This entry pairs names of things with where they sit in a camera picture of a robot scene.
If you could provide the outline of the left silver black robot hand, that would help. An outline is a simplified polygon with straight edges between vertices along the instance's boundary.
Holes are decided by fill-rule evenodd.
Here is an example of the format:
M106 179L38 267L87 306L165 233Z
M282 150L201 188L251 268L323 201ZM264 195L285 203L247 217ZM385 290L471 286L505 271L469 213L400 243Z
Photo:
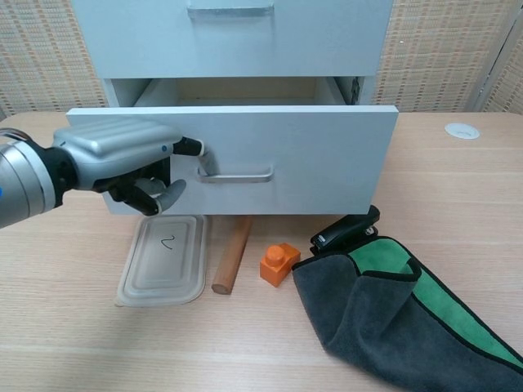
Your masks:
M52 145L68 155L75 172L73 189L107 192L145 216L169 209L186 188L184 180L172 183L170 172L164 171L171 156L196 157L207 174L217 173L212 151L201 140L164 125L71 126L56 131Z

